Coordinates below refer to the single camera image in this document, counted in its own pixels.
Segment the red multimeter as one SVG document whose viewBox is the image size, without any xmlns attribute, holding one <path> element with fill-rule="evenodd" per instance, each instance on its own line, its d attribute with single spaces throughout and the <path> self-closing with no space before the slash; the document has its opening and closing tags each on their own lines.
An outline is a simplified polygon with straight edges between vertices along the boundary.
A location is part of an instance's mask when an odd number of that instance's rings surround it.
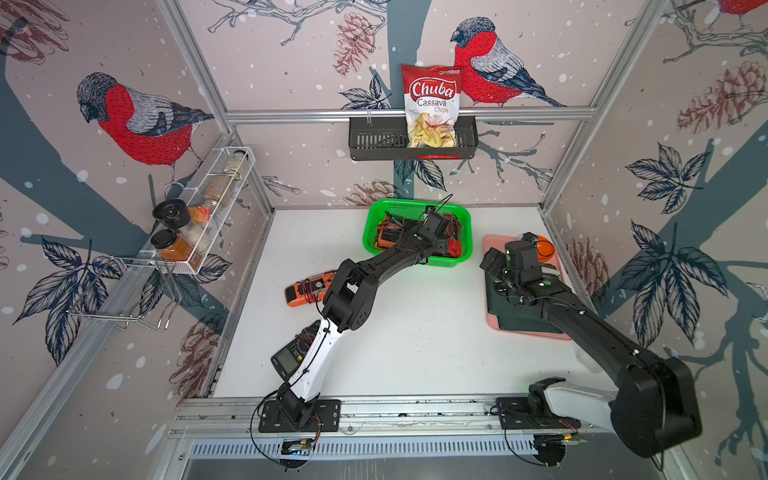
<svg viewBox="0 0 768 480">
<path fill-rule="evenodd" d="M 447 258 L 459 258 L 462 255 L 461 228 L 462 226 L 458 218 L 452 216 L 451 224 L 448 229 L 448 246 L 445 253 Z"/>
</svg>

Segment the green plastic basket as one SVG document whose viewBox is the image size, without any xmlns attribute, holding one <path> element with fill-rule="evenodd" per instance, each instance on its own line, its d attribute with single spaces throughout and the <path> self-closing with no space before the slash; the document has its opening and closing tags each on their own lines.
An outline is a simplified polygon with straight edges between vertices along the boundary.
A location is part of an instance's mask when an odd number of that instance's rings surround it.
<svg viewBox="0 0 768 480">
<path fill-rule="evenodd" d="M 405 199 L 381 199 L 374 202 L 369 208 L 363 230 L 363 246 L 374 255 L 381 253 L 382 250 L 376 246 L 376 241 L 380 231 L 379 226 L 382 223 L 392 218 L 402 218 L 411 223 L 418 222 L 424 219 L 428 207 L 435 207 L 436 205 L 436 202 Z M 442 215 L 450 214 L 456 218 L 459 224 L 457 233 L 460 253 L 454 257 L 431 256 L 427 265 L 452 268 L 468 260 L 473 253 L 472 218 L 465 207 L 452 203 L 443 205 L 440 213 Z"/>
</svg>

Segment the green multimeter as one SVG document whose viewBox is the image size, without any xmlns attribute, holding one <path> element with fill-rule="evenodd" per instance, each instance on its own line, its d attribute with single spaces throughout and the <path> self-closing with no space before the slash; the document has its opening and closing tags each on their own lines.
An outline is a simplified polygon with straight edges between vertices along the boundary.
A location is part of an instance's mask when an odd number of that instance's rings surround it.
<svg viewBox="0 0 768 480">
<path fill-rule="evenodd" d="M 288 380 L 298 370 L 320 328 L 316 320 L 301 330 L 288 344 L 271 357 L 271 364 L 282 380 Z"/>
</svg>

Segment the orange multimeter with leads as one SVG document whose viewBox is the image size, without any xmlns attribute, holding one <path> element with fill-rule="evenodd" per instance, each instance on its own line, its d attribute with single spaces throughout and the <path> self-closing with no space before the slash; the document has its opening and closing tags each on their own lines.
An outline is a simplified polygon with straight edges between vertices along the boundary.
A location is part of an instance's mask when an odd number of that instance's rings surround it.
<svg viewBox="0 0 768 480">
<path fill-rule="evenodd" d="M 376 227 L 374 247 L 384 251 L 394 246 L 405 231 L 405 221 L 396 216 L 387 216 Z"/>
</svg>

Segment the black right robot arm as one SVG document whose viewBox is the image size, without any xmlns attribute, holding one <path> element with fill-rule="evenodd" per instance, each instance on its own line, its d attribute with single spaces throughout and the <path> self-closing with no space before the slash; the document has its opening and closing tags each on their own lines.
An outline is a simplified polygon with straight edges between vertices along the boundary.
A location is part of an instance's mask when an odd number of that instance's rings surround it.
<svg viewBox="0 0 768 480">
<path fill-rule="evenodd" d="M 573 340 L 610 377 L 616 389 L 580 386 L 561 377 L 530 385 L 524 407 L 505 418 L 583 421 L 608 430 L 634 454 L 650 458 L 701 435 L 693 375 L 676 358 L 661 358 L 592 313 L 562 281 L 543 272 L 532 233 L 489 249 L 480 264 L 515 307 L 530 307 Z"/>
</svg>

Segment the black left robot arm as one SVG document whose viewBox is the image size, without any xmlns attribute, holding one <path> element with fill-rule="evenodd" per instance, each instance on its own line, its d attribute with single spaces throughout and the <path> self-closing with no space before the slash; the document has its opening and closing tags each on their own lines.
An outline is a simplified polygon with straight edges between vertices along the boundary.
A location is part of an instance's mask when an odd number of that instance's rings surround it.
<svg viewBox="0 0 768 480">
<path fill-rule="evenodd" d="M 317 402 L 344 333 L 359 329 L 367 321 L 381 284 L 406 268 L 449 253 L 456 232 L 456 222 L 430 205 L 399 233 L 394 245 L 367 260 L 347 259 L 340 264 L 322 300 L 312 343 L 297 369 L 275 393 L 276 405 L 288 425 L 303 430 L 313 422 L 322 422 L 316 415 Z"/>
</svg>

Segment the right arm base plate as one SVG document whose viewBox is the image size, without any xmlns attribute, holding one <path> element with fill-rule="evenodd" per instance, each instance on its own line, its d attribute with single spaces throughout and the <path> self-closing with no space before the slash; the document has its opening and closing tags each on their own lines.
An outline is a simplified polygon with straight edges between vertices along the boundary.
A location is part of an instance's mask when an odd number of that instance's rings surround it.
<svg viewBox="0 0 768 480">
<path fill-rule="evenodd" d="M 581 428 L 578 419 L 556 415 L 544 400 L 535 396 L 498 397 L 495 407 L 502 428 L 507 430 L 563 428 L 576 431 Z"/>
</svg>

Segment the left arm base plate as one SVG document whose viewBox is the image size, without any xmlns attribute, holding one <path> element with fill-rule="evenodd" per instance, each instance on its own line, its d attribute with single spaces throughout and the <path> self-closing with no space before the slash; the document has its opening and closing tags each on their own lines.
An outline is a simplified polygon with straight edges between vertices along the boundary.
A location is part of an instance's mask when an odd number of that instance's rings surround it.
<svg viewBox="0 0 768 480">
<path fill-rule="evenodd" d="M 257 415 L 258 432 L 337 432 L 340 409 L 339 400 L 315 400 L 309 404 L 299 402 L 295 405 L 269 400 Z"/>
</svg>

